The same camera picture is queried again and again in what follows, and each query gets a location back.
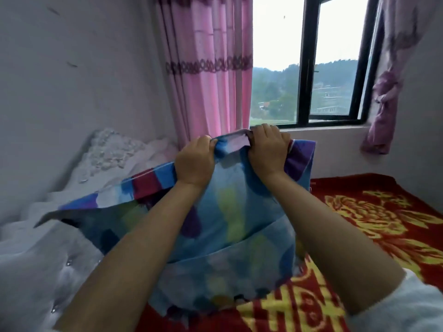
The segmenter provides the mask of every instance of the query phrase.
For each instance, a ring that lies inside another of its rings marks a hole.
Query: window frame
[[[383,14],[377,16],[379,0],[368,0],[349,113],[346,115],[310,113],[320,6],[328,1],[330,0],[305,0],[304,2],[297,122],[276,124],[281,129],[360,125],[368,119],[372,102],[372,86],[377,74],[384,40]],[[359,118],[361,103],[362,113]],[[325,121],[309,122],[310,119]]]

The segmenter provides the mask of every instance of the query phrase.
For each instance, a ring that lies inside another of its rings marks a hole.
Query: forest
[[[338,60],[315,66],[311,114],[348,114],[353,91],[356,60]],[[299,65],[283,71],[253,68],[251,124],[253,120],[296,120]]]

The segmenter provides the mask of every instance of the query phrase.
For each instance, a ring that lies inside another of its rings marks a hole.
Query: white bedding
[[[0,228],[0,331],[50,328],[102,254],[76,228],[55,220],[33,228],[47,212],[106,185],[172,161],[167,139],[148,144],[110,129],[97,132],[66,187],[33,203],[20,221]]]

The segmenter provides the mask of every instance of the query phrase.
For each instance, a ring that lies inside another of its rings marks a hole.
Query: red blanket
[[[313,179],[312,194],[340,213],[401,266],[443,290],[443,219],[388,176],[364,174]],[[191,322],[190,331],[347,331],[339,297],[306,258],[300,277],[265,299]],[[186,331],[146,307],[138,332]]]

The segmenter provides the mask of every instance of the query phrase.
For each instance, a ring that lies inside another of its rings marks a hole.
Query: person's left hand
[[[217,139],[201,136],[188,143],[175,159],[177,182],[204,189],[214,172],[214,148]]]

